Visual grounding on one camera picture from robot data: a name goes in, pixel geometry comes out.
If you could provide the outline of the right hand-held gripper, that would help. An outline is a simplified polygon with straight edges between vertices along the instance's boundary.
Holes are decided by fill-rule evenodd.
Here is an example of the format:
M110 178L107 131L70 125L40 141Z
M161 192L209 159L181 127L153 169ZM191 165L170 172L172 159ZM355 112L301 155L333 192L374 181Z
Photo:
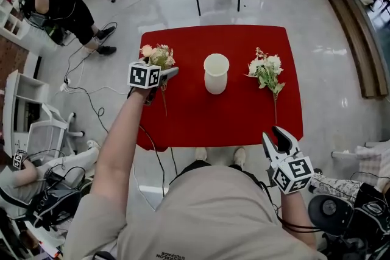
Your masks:
M284 128L273 126L272 132L278 150L268 134L262 133L264 152L271 163L268 169L271 187L277 186L283 194L305 189L314 174L310 158L300 151L298 140Z

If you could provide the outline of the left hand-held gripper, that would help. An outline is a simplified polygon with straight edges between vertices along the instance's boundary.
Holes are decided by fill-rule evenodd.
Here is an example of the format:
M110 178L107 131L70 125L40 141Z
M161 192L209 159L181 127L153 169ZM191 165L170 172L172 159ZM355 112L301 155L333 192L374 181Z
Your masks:
M160 86L167 84L168 80L176 76L178 67L161 70L161 66L152 65L143 61L135 61L129 64L127 84L130 86L129 97L135 88L148 90L149 95L145 104L150 105L155 97L155 93Z

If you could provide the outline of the pink flower bouquet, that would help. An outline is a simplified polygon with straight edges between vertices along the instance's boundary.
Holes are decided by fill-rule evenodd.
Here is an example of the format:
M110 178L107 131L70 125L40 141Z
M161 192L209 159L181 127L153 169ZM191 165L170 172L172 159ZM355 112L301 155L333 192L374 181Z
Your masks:
M168 45L158 44L156 47L152 47L147 44L140 49L142 55L142 61L147 64L157 65L161 67L161 70L169 69L174 67L176 61L174 60L174 51ZM168 110L166 106L165 91L167 84L160 86L161 95L163 99L165 115L168 116Z

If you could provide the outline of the white vase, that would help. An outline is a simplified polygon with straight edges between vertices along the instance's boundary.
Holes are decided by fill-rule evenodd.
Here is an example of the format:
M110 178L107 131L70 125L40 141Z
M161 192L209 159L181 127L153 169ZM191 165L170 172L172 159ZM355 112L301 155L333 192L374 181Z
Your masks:
M221 94L227 85L229 60L222 54L210 54L204 60L204 81L207 91L211 94Z

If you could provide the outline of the white flower bouquet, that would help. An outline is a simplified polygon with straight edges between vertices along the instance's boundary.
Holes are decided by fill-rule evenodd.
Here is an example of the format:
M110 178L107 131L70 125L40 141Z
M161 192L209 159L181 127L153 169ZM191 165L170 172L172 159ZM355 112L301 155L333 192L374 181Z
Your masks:
M285 87L285 82L279 82L278 77L284 71L280 57L269 55L259 47L255 48L255 58L248 64L247 77L256 79L259 89L267 88L272 93L274 117L277 122L277 99Z

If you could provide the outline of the person's left forearm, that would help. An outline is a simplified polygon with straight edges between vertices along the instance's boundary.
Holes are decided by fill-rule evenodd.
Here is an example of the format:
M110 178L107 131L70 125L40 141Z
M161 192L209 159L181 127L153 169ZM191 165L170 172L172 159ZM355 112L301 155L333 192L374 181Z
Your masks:
M101 149L91 193L126 213L130 171L144 103L150 91L134 88L124 102Z

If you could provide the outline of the person's right forearm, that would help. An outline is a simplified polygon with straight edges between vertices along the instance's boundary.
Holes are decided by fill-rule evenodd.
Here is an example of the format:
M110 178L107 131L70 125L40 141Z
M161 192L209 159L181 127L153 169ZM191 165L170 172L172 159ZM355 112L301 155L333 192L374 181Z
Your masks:
M300 192L295 192L292 194L280 194L281 198L281 209L282 209L282 219L285 222L293 225L300 225L305 227L310 227L311 222L305 206L305 202ZM283 229L286 230L289 234L294 236L296 239L300 240L313 250L316 250L316 236L314 233L303 233L304 229L294 228L289 225L284 225Z

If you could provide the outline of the person's right shoe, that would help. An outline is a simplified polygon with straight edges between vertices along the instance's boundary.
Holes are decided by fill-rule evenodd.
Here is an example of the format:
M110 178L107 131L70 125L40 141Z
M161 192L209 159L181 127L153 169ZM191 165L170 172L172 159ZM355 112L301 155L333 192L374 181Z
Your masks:
M233 163L236 166L239 166L242 170L246 162L246 150L244 147L239 147L234 153Z

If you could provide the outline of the red tablecloth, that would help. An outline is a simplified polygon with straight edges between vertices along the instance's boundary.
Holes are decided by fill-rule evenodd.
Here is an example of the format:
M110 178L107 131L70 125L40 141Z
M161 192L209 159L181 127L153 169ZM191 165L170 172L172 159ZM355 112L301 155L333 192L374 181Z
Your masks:
M144 33L142 45L165 44L174 51L178 74L158 92L141 117L137 143L146 150L168 147L227 147L261 143L274 125L303 137L299 84L288 35L283 27L254 25L195 26ZM277 98L247 76L260 48L282 62ZM204 61L219 53L230 66L226 89L209 93Z

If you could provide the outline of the black backpack rig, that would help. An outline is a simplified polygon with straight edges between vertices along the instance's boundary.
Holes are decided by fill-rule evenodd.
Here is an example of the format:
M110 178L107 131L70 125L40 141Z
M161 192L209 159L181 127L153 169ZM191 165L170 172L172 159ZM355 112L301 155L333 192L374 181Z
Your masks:
M82 198L81 186L86 171L82 171L82 177L76 180L77 184L73 188L65 184L65 178L77 168L72 167L63 176L56 174L52 169L45 174L47 186L32 198L25 215L33 227L49 230L75 215Z
M311 223L321 231L328 260L390 260L390 188L362 184L350 198L318 194L309 205Z

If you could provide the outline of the white checked cloth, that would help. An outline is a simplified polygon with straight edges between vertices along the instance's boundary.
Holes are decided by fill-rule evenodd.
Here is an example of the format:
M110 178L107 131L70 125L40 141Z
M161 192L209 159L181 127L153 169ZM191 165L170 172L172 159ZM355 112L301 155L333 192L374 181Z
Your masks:
M366 142L357 146L354 152L332 152L332 158L354 160L361 172L390 177L390 139L382 142Z

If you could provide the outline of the person's beige shirt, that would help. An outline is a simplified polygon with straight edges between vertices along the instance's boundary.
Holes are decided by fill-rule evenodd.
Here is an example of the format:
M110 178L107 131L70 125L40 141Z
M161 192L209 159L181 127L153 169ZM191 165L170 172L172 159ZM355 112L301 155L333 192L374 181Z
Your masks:
M79 204L64 260L327 260L279 224L268 196L226 166L191 170L148 217L126 221L114 204L88 194Z

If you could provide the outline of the white power strip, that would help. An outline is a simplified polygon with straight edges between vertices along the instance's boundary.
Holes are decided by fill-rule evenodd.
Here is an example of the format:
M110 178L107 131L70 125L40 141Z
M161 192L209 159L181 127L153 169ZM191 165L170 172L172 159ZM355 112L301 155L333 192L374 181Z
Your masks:
M66 78L64 82L61 84L59 91L61 93L70 93L73 89L70 87L71 80Z

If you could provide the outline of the wooden step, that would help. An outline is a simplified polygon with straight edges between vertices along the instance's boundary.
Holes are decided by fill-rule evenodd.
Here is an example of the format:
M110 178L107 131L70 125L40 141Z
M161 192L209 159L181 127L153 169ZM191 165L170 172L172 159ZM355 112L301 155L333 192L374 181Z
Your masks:
M388 73L378 37L360 0L328 0L344 31L356 67L361 96L390 95Z

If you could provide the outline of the white side cabinet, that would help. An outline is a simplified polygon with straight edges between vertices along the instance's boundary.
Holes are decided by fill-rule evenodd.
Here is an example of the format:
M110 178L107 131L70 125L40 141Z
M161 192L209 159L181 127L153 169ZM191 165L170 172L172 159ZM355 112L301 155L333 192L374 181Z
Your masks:
M30 122L28 105L41 105L48 99L49 85L13 71L6 80L2 134L4 151L13 156L18 149L27 150Z

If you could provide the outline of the white cubby shelf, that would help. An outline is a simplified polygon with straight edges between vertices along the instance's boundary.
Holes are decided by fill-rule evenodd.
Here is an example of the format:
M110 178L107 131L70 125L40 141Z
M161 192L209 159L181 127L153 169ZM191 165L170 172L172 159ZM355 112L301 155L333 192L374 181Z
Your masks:
M0 0L0 35L20 43L24 36L24 23L17 0Z

